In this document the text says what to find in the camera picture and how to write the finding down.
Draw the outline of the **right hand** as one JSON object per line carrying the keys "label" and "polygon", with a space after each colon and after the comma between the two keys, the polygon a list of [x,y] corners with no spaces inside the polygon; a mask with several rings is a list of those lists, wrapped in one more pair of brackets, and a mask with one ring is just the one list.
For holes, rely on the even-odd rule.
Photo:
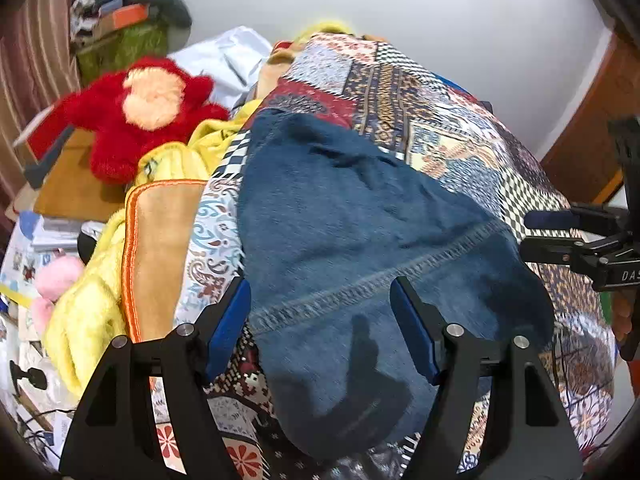
{"label": "right hand", "polygon": [[632,330],[636,292],[630,288],[614,292],[612,296],[612,331],[618,342],[623,342]]}

